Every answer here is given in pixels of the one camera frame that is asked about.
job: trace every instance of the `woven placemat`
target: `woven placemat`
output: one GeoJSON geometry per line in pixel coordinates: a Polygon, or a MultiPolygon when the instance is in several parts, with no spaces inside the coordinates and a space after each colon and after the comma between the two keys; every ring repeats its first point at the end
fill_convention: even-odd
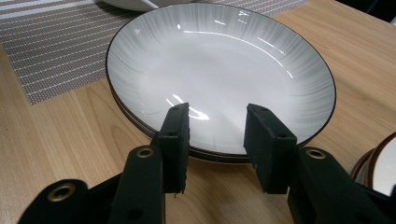
{"type": "MultiPolygon", "coordinates": [[[[273,16],[306,0],[199,0],[273,16]]],[[[106,76],[106,50],[141,13],[94,0],[0,1],[0,42],[31,105],[106,76]]]]}

